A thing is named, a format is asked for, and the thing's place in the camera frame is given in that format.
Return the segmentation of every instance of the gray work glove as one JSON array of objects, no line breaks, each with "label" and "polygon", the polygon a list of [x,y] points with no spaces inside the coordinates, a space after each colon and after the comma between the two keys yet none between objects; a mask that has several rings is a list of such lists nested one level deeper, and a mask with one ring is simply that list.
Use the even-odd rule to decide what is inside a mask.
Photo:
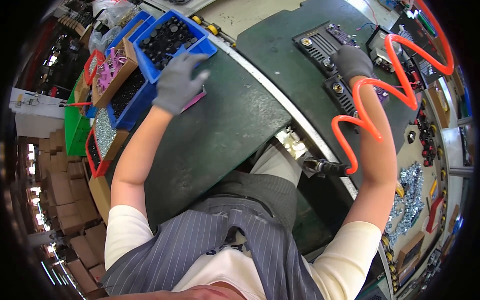
[{"label": "gray work glove", "polygon": [[210,75],[202,71],[192,80],[192,70],[195,65],[208,58],[206,54],[190,54],[184,52],[172,59],[162,71],[156,84],[157,96],[152,104],[170,112],[174,116],[202,89],[202,85]]},{"label": "gray work glove", "polygon": [[354,76],[371,77],[373,74],[372,61],[360,48],[343,45],[332,54],[331,60],[347,84],[350,84],[350,79]]}]

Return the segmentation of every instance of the dark green workbench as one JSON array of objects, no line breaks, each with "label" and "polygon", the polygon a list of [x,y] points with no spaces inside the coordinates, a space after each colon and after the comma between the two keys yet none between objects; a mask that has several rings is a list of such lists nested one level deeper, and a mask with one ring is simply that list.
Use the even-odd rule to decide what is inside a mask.
[{"label": "dark green workbench", "polygon": [[[223,51],[195,71],[202,69],[211,70],[207,95],[172,120],[145,182],[152,228],[181,212],[290,122],[270,93]],[[122,150],[108,168],[109,184]]]},{"label": "dark green workbench", "polygon": [[[366,51],[365,43],[372,34],[369,26],[355,31],[370,22],[356,8],[343,0],[308,0],[294,11],[280,11],[239,34],[237,49],[260,71],[270,78],[311,122],[325,139],[334,154],[349,164],[347,156],[333,134],[332,118],[341,112],[324,90],[325,77],[293,44],[292,37],[330,21],[341,24],[350,34],[356,34],[358,44]],[[396,75],[375,69],[380,80],[398,85]],[[394,136],[396,151],[404,143],[403,133],[417,112],[390,95],[385,107]],[[360,136],[344,122],[340,123],[345,138],[359,157]],[[351,176],[353,183],[361,185],[361,168]]]}]

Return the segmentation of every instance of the gray striped apron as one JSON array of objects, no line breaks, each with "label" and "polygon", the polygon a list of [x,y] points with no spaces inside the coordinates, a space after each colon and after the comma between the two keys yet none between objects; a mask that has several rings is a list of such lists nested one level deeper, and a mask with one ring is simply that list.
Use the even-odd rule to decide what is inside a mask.
[{"label": "gray striped apron", "polygon": [[109,295],[172,290],[202,254],[241,229],[268,300],[324,299],[291,232],[263,203],[218,196],[194,209],[159,225],[153,239],[108,269],[101,283]]}]

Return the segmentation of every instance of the purple circuit board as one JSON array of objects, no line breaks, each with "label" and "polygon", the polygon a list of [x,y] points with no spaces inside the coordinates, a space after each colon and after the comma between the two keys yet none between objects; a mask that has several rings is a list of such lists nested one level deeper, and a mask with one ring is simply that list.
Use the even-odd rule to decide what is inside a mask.
[{"label": "purple circuit board", "polygon": [[[326,31],[333,36],[340,44],[342,45],[350,45],[354,46],[356,48],[360,48],[360,46],[357,44],[357,41],[355,40],[354,36],[351,36],[347,34],[343,29],[340,28],[340,24],[329,24],[325,28]],[[377,75],[372,74],[372,78],[378,79]],[[380,102],[385,105],[388,101],[388,92],[378,86],[374,86],[374,89],[377,93],[378,98],[380,99]]]}]

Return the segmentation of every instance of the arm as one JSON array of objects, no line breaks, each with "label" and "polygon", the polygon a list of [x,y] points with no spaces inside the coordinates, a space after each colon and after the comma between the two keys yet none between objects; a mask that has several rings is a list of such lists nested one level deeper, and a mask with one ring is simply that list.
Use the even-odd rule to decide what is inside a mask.
[{"label": "arm", "polygon": [[[350,79],[350,86],[365,76]],[[383,232],[392,209],[396,187],[396,151],[392,131],[372,85],[360,88],[360,97],[368,116],[383,136],[377,142],[365,129],[360,128],[360,163],[363,183],[357,199],[353,202],[343,225],[354,221],[365,221],[377,226]]]},{"label": "arm", "polygon": [[[359,48],[342,46],[332,55],[332,61],[350,87],[358,80],[372,76],[372,61]],[[397,170],[395,145],[390,124],[373,86],[363,85],[360,88],[360,97],[368,116],[384,140],[379,143],[368,131],[360,128],[363,183],[343,226],[354,221],[364,221],[374,224],[383,232],[395,195]]]},{"label": "arm", "polygon": [[206,55],[184,52],[163,70],[157,84],[158,96],[152,101],[150,112],[130,139],[115,169],[111,208],[120,204],[132,206],[147,218],[144,182],[168,123],[174,115],[181,113],[208,78],[209,73],[203,71],[191,79],[195,65],[205,59]]},{"label": "arm", "polygon": [[156,149],[173,115],[153,106],[125,147],[112,180],[111,207],[125,204],[147,218],[144,182]]}]

